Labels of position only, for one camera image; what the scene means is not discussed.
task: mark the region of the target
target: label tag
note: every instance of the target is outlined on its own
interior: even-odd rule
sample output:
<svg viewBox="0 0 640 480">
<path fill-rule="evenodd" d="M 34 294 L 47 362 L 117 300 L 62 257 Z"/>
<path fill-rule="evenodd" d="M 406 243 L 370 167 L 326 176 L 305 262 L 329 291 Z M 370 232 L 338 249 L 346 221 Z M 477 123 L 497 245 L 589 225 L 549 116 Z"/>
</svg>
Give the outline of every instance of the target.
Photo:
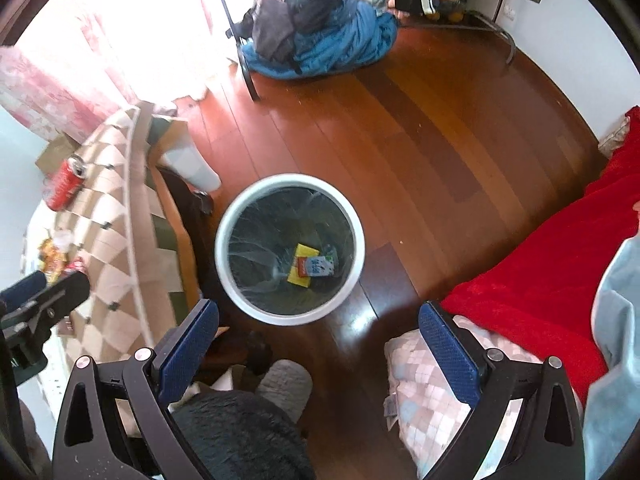
<svg viewBox="0 0 640 480">
<path fill-rule="evenodd" d="M 385 399 L 384 410 L 385 410 L 385 416 L 398 416 L 398 404 L 396 403 L 396 394 L 391 394 Z"/>
<path fill-rule="evenodd" d="M 56 325 L 58 328 L 58 335 L 64 335 L 69 337 L 76 336 L 76 330 L 74 329 L 74 322 L 69 316 L 61 319 Z"/>
</svg>

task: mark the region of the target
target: metal rack leg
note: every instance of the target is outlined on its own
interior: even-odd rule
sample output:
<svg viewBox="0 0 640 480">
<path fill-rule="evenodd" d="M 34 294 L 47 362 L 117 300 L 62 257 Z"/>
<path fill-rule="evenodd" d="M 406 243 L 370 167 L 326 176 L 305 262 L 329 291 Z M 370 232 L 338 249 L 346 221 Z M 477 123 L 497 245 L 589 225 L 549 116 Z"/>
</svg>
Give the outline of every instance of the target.
<svg viewBox="0 0 640 480">
<path fill-rule="evenodd" d="M 238 50 L 238 63 L 240 65 L 240 69 L 242 70 L 242 77 L 244 78 L 244 82 L 246 83 L 246 88 L 249 91 L 249 95 L 253 101 L 259 101 L 260 96 L 255 89 L 254 80 L 251 78 L 251 73 L 249 72 L 249 67 L 244 59 L 244 54 L 242 53 L 242 42 L 240 41 L 240 36 L 238 36 L 238 31 L 236 30 L 236 24 L 234 20 L 231 18 L 231 13 L 229 12 L 229 8 L 226 6 L 226 0 L 220 0 L 222 2 L 222 7 L 225 9 L 226 18 L 229 21 L 229 27 L 231 27 L 231 32 L 234 35 L 234 39 L 236 40 L 236 49 Z"/>
<path fill-rule="evenodd" d="M 507 64 L 511 63 L 511 61 L 513 61 L 513 56 L 516 55 L 516 42 L 513 39 L 513 36 L 509 34 L 506 30 L 504 30 L 500 25 L 490 20 L 482 12 L 477 12 L 476 10 L 470 10 L 468 13 L 471 16 L 475 16 L 478 20 L 483 22 L 488 27 L 488 29 L 485 29 L 485 30 L 490 29 L 494 31 L 498 36 L 502 37 L 507 43 L 509 43 L 510 50 L 509 50 L 509 55 L 507 56 L 506 63 Z"/>
</svg>

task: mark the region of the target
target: blue sleeping bag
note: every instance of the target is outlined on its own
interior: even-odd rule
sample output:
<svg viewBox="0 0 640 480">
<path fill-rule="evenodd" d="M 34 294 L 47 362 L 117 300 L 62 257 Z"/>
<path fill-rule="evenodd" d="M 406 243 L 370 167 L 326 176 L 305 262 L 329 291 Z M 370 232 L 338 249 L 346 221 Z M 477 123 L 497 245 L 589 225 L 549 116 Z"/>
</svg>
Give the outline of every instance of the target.
<svg viewBox="0 0 640 480">
<path fill-rule="evenodd" d="M 242 51 L 251 70 L 276 79 L 296 79 L 316 75 L 349 72 L 381 59 L 393 46 L 398 35 L 395 17 L 376 9 L 365 0 L 343 0 L 334 9 L 326 27 L 314 34 L 296 33 L 292 66 L 264 59 L 249 41 Z"/>
</svg>

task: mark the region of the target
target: white wall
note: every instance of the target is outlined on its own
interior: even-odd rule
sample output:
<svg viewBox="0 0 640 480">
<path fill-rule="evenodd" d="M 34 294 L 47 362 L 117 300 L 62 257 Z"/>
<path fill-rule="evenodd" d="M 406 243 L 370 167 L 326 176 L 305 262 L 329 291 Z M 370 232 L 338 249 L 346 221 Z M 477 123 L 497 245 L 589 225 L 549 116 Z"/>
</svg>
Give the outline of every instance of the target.
<svg viewBox="0 0 640 480">
<path fill-rule="evenodd" d="M 22 236 L 42 196 L 43 174 L 35 161 L 46 142 L 0 107 L 0 289 L 20 278 Z M 56 423 L 36 379 L 18 388 L 49 454 Z"/>
<path fill-rule="evenodd" d="M 468 0 L 492 18 L 498 0 Z M 587 0 L 504 0 L 516 12 L 498 24 L 564 92 L 599 139 L 640 104 L 640 75 L 609 25 Z"/>
</svg>

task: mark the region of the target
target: hardwood floorboard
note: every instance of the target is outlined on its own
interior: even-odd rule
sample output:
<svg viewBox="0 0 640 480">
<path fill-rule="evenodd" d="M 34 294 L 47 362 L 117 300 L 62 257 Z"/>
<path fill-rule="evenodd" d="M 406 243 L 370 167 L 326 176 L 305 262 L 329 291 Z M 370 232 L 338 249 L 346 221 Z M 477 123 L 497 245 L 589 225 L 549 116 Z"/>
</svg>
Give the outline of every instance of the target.
<svg viewBox="0 0 640 480">
<path fill-rule="evenodd" d="M 494 203 L 511 235 L 520 238 L 521 232 L 530 232 L 532 225 L 513 188 L 466 124 L 450 111 L 436 92 L 423 85 L 411 69 L 396 67 L 386 73 L 396 84 L 402 84 L 403 91 L 434 121 L 460 154 Z"/>
<path fill-rule="evenodd" d="M 498 263 L 602 168 L 568 99 L 524 54 L 510 67 L 505 57 L 493 34 L 403 29 L 385 59 L 353 73 L 255 75 L 254 103 L 232 69 L 199 104 L 178 101 L 222 180 L 214 221 L 247 186 L 289 171 L 337 187 L 362 221 L 360 283 L 314 323 L 258 322 L 231 303 L 214 269 L 204 286 L 231 327 L 223 337 L 234 356 L 242 334 L 257 330 L 276 359 L 310 371 L 300 427 L 321 480 L 415 478 L 382 415 L 385 343 L 417 327 L 424 300 Z"/>
<path fill-rule="evenodd" d="M 298 165 L 273 124 L 268 108 L 251 101 L 240 74 L 231 71 L 229 78 L 221 81 L 258 176 L 299 173 Z"/>
<path fill-rule="evenodd" d="M 480 189 L 473 173 L 438 127 L 380 67 L 363 68 L 355 75 L 414 140 L 456 200 L 464 200 Z"/>
<path fill-rule="evenodd" d="M 376 146 L 331 95 L 317 93 L 303 102 L 365 193 L 418 293 L 441 288 L 447 258 Z"/>
<path fill-rule="evenodd" d="M 225 93 L 218 81 L 212 81 L 209 84 L 209 91 L 200 102 L 200 109 L 210 142 L 238 129 Z"/>
<path fill-rule="evenodd" d="M 271 109 L 271 119 L 300 171 L 325 180 L 347 197 L 362 222 L 367 252 L 387 243 L 380 220 L 297 94 L 279 86 L 272 86 L 270 91 L 265 100 Z"/>
<path fill-rule="evenodd" d="M 402 127 L 353 74 L 340 74 L 324 80 L 324 88 L 348 111 L 361 131 L 375 143 L 402 132 Z"/>
<path fill-rule="evenodd" d="M 436 91 L 462 120 L 497 164 L 500 172 L 521 197 L 530 220 L 537 225 L 557 208 L 558 193 L 551 180 L 517 133 L 517 125 L 505 117 L 499 106 L 486 95 L 478 78 L 470 80 L 465 72 L 453 70 L 440 60 L 431 60 L 408 41 L 398 41 L 394 54 L 403 61 L 419 56 L 424 63 L 414 66 L 421 81 Z M 490 74 L 482 78 L 490 79 Z M 504 135 L 502 132 L 513 132 Z"/>
</svg>

